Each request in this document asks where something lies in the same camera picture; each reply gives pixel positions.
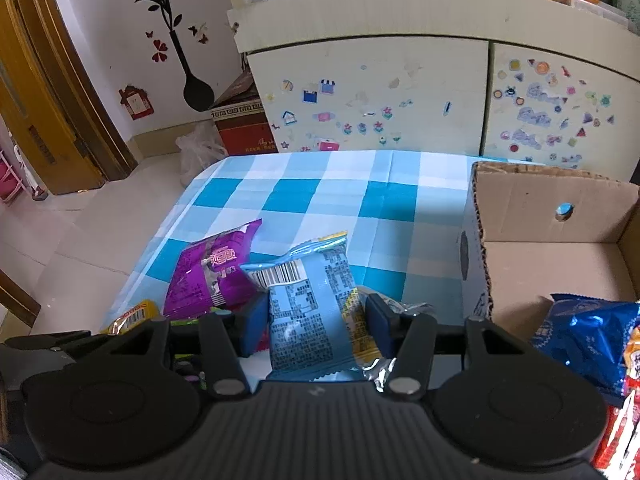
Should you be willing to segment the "light blue snack packet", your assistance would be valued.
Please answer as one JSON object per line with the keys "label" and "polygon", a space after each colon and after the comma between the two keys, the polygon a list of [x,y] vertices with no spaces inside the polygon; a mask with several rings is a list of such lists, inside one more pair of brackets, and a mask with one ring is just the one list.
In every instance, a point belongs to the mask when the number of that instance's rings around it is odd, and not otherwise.
{"label": "light blue snack packet", "polygon": [[241,269],[268,295],[270,379],[358,382],[380,362],[345,232],[307,240],[281,257]]}

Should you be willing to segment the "shiny blue snack bag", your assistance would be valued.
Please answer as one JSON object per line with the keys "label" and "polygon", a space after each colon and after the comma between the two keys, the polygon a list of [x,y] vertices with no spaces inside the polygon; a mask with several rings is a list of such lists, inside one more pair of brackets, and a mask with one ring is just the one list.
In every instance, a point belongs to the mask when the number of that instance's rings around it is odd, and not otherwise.
{"label": "shiny blue snack bag", "polygon": [[529,339],[546,356],[595,386],[614,405],[626,396],[624,352],[639,324],[639,305],[557,292]]}

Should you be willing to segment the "red snack packet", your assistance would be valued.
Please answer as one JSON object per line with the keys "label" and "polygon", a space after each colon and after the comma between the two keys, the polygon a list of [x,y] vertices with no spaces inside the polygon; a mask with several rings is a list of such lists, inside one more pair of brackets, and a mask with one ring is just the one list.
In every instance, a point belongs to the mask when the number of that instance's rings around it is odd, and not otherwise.
{"label": "red snack packet", "polygon": [[608,424],[592,466],[612,480],[640,479],[639,327],[624,352],[626,398],[621,408],[608,409]]}

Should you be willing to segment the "green snack packet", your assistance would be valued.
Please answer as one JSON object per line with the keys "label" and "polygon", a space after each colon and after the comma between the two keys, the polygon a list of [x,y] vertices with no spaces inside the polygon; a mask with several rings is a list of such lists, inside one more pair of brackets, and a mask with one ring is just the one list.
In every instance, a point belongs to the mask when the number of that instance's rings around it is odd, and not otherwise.
{"label": "green snack packet", "polygon": [[215,396],[234,396],[236,386],[240,386],[240,391],[245,388],[238,358],[226,331],[226,323],[232,320],[230,311],[215,310],[200,318],[169,322],[172,369]]}

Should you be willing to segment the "purple snack packet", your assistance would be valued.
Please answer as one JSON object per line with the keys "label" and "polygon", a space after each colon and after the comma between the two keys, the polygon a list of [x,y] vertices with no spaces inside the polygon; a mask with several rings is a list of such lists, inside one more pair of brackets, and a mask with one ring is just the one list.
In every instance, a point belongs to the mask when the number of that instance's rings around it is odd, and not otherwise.
{"label": "purple snack packet", "polygon": [[163,315],[185,320],[215,309],[239,307],[254,296],[253,283],[241,269],[262,225],[253,220],[190,244],[181,252],[164,302]]}

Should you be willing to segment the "small yellow snack packet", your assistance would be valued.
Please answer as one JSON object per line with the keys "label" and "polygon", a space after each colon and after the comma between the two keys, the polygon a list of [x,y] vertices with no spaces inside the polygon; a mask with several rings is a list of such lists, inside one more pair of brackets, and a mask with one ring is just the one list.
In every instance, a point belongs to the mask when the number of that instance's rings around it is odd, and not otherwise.
{"label": "small yellow snack packet", "polygon": [[160,310],[158,310],[156,303],[151,300],[143,300],[118,318],[115,318],[113,322],[102,330],[102,334],[118,336],[158,316],[160,316]]}

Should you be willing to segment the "blue checkered tablecloth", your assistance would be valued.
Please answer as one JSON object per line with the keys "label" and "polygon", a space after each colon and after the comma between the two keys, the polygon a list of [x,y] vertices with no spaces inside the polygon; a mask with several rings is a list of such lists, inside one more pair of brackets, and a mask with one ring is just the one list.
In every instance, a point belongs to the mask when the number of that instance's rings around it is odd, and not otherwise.
{"label": "blue checkered tablecloth", "polygon": [[250,260],[269,261],[323,235],[345,232],[357,284],[431,304],[442,324],[488,311],[465,300],[459,240],[474,156],[415,151],[305,152],[229,157],[177,200],[117,296],[112,322],[142,300],[164,303],[187,244],[249,221],[262,225]]}

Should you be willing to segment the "open cardboard box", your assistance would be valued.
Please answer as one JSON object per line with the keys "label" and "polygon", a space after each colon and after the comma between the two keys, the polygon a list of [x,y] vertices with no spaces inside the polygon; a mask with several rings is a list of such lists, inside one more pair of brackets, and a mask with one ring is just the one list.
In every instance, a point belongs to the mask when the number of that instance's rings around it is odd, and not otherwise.
{"label": "open cardboard box", "polygon": [[459,237],[462,314],[527,340],[555,294],[639,299],[639,189],[587,171],[471,169]]}

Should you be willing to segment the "pink shoe rack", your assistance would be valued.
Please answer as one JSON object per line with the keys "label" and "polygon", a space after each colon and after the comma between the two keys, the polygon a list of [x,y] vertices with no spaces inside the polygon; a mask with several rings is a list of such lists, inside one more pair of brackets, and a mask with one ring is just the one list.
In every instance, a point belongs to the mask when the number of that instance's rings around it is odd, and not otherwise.
{"label": "pink shoe rack", "polygon": [[26,165],[20,149],[14,145],[14,158],[1,151],[1,201],[13,202],[21,192],[28,194],[36,202],[45,200],[49,193],[43,188]]}

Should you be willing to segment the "clear plastic bag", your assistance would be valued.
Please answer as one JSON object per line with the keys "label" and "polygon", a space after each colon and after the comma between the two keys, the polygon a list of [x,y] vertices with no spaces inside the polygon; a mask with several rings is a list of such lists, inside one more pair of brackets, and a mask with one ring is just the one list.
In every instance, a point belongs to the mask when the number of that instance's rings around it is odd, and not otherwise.
{"label": "clear plastic bag", "polygon": [[176,145],[180,152],[180,182],[185,188],[202,171],[229,156],[212,122],[199,122],[190,133],[178,136]]}

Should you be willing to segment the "red brown carton box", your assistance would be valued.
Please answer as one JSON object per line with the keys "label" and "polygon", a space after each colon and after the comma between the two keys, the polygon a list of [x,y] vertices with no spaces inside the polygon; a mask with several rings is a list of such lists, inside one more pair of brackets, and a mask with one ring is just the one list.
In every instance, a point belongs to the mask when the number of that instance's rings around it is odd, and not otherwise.
{"label": "red brown carton box", "polygon": [[233,81],[210,110],[230,156],[277,153],[276,142],[250,70]]}

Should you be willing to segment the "red house outlet decal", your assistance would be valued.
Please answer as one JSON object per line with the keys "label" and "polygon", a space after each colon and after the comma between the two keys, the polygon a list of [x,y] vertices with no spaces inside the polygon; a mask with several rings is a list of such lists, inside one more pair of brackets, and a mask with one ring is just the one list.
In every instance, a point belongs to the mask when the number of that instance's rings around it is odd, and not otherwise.
{"label": "red house outlet decal", "polygon": [[148,94],[137,87],[127,86],[119,90],[120,104],[125,107],[132,120],[138,120],[154,114],[154,108]]}

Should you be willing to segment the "cream sticker-covered cabinet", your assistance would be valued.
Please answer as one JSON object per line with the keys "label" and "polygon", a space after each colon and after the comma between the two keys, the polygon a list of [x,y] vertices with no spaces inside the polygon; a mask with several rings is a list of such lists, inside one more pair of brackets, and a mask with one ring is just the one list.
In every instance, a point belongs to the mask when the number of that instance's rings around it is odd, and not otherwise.
{"label": "cream sticker-covered cabinet", "polygon": [[408,150],[629,179],[639,37],[592,0],[231,0],[281,153]]}

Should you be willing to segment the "black vase wall decal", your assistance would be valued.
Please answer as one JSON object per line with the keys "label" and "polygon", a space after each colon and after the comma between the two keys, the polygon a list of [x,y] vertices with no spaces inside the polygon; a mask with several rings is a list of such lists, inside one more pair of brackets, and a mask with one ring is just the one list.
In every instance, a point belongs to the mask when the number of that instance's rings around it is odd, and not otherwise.
{"label": "black vase wall decal", "polygon": [[176,52],[178,61],[184,73],[184,86],[182,95],[186,105],[199,113],[208,112],[215,102],[214,89],[205,81],[194,75],[190,64],[184,54],[177,28],[182,23],[182,14],[172,10],[170,0],[136,0],[145,2],[149,12],[160,12],[165,24],[170,41]]}

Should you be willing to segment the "wooden door frame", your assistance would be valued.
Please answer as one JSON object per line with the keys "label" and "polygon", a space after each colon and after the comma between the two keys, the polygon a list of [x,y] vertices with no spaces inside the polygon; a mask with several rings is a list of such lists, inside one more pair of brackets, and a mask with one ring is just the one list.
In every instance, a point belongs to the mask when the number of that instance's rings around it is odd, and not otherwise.
{"label": "wooden door frame", "polygon": [[1,0],[1,117],[54,195],[124,180],[137,167],[56,0]]}

